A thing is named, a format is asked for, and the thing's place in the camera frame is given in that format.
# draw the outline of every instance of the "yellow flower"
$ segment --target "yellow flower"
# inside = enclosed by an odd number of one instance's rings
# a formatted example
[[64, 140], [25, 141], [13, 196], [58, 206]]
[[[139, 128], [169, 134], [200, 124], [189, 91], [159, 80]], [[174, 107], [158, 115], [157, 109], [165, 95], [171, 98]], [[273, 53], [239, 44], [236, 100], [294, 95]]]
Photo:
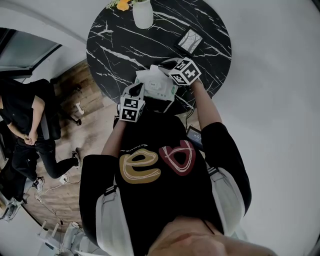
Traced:
[[126, 11], [129, 9], [129, 2], [130, 0], [120, 0], [120, 2], [117, 4], [117, 8], [121, 11]]

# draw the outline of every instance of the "round table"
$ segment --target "round table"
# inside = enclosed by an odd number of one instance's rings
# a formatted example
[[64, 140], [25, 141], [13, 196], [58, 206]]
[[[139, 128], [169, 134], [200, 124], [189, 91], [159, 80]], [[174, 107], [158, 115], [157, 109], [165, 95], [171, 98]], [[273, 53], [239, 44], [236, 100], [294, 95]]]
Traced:
[[[186, 57], [174, 45], [192, 27], [204, 36], [204, 43], [192, 60], [202, 72], [200, 79], [212, 97], [225, 81], [231, 64], [231, 42], [223, 21], [202, 0], [151, 0], [151, 5], [154, 22], [149, 29], [136, 27], [132, 8], [104, 8], [95, 19], [86, 53], [96, 84], [119, 103], [124, 89], [135, 82], [136, 71], [169, 58]], [[180, 87], [168, 112], [187, 112], [194, 102], [189, 88]]]

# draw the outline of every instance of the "wooden floor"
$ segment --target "wooden floor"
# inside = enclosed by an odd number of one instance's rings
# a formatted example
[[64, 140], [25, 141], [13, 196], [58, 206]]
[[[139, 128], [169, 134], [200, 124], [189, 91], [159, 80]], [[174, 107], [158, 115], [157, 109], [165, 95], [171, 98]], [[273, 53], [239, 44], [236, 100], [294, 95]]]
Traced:
[[[79, 149], [81, 158], [90, 154], [100, 154], [112, 132], [117, 105], [102, 95], [90, 74], [87, 62], [82, 61], [61, 75], [55, 86], [55, 92], [61, 99], [64, 95], [69, 95], [62, 107], [73, 117], [81, 118], [82, 121], [80, 126], [69, 120], [60, 121], [61, 139], [56, 141], [57, 162], [71, 157], [71, 152], [75, 148]], [[83, 115], [76, 107], [76, 103], [79, 102], [80, 107], [84, 110]], [[180, 118], [185, 124], [186, 114], [180, 115]], [[199, 129], [196, 111], [188, 119], [188, 124]], [[37, 164], [37, 173], [38, 176], [45, 178], [44, 194], [41, 195], [43, 204], [35, 199], [36, 190], [31, 188], [28, 192], [30, 197], [25, 205], [29, 213], [40, 223], [46, 220], [47, 227], [51, 229], [60, 222], [60, 219], [63, 220], [62, 229], [64, 231], [69, 222], [78, 222], [81, 225], [80, 183], [66, 183], [60, 186], [61, 183], [58, 179], [49, 177], [42, 161]], [[71, 183], [77, 183], [81, 179], [81, 169], [72, 168], [66, 174], [70, 177], [69, 182]]]

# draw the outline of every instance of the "white sneaker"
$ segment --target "white sneaker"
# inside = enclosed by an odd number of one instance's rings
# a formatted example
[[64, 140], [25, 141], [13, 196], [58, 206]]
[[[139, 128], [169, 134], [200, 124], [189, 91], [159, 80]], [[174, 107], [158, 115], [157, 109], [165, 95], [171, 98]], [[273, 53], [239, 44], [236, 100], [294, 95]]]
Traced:
[[74, 167], [76, 169], [79, 169], [81, 167], [81, 160], [80, 160], [79, 153], [78, 153], [77, 149], [75, 149], [75, 151], [72, 151], [72, 158], [77, 159], [78, 163], [75, 164]]
[[38, 178], [36, 178], [36, 180], [38, 181], [38, 183], [37, 184], [33, 183], [32, 186], [36, 189], [37, 193], [40, 194], [44, 188], [45, 178], [38, 177]]

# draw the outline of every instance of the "power outlet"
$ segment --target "power outlet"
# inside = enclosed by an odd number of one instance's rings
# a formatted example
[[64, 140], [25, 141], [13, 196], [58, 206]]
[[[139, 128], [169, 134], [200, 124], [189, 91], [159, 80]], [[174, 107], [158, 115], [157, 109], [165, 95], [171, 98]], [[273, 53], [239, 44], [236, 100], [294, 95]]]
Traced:
[[62, 175], [61, 177], [60, 177], [60, 182], [62, 183], [62, 184], [66, 184], [66, 181], [68, 180], [68, 178], [67, 178], [67, 176], [66, 175]]

